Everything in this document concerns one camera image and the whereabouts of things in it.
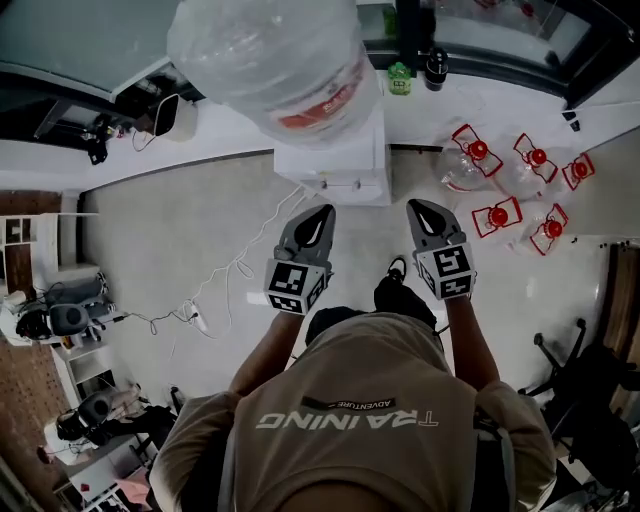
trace red bottle cap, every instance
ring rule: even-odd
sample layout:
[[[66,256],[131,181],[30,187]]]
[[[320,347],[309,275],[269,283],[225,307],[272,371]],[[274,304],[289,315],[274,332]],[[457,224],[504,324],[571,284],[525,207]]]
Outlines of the red bottle cap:
[[[542,165],[547,161],[547,154],[541,149],[534,149],[531,152],[531,160],[536,165]]]
[[[504,226],[509,220],[509,214],[504,208],[492,208],[489,212],[489,222],[494,226]]]
[[[582,179],[589,174],[589,169],[587,169],[587,164],[583,162],[578,162],[573,165],[573,175],[576,178]]]
[[[549,238],[558,238],[562,234],[562,224],[557,220],[549,220],[544,225],[544,232]]]
[[[471,144],[471,156],[473,158],[482,160],[485,156],[487,156],[488,152],[489,152],[489,148],[481,140],[477,140]]]
[[[522,14],[524,14],[527,18],[531,18],[533,16],[533,5],[531,5],[529,2],[523,4],[520,9],[522,10]]]

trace shoe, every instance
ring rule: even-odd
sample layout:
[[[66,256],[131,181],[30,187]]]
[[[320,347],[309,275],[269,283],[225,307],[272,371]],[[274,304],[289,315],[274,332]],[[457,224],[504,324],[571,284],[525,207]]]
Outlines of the shoe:
[[[387,270],[387,276],[400,283],[404,282],[404,278],[407,277],[407,262],[405,261],[404,256],[397,256],[391,262],[391,265],[389,265],[389,269]]]
[[[96,278],[100,281],[100,285],[102,288],[100,289],[100,295],[109,295],[109,285],[107,284],[107,277],[102,273],[98,272],[96,274]]]

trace red label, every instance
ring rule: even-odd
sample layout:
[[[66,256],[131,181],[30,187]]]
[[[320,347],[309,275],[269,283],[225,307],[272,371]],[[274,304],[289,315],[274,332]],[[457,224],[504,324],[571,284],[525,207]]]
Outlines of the red label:
[[[353,98],[358,84],[362,80],[362,61],[358,62],[356,68],[356,74],[351,83],[342,86],[340,90],[327,101],[318,103],[300,114],[281,117],[278,121],[286,128],[297,130],[300,128],[308,128],[309,126],[329,119]]]

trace black sneaker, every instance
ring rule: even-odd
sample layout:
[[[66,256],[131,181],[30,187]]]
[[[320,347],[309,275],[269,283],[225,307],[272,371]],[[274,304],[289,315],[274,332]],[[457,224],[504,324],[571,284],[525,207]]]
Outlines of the black sneaker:
[[[407,262],[404,256],[397,256],[391,262],[387,270],[387,275],[400,283],[404,282],[404,278],[407,277]]]

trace green bottle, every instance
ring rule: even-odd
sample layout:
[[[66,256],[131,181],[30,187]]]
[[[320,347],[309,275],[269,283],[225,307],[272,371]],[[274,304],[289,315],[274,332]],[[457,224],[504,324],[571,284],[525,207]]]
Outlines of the green bottle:
[[[411,72],[402,62],[396,62],[389,66],[389,92],[398,96],[407,96],[411,93]]]

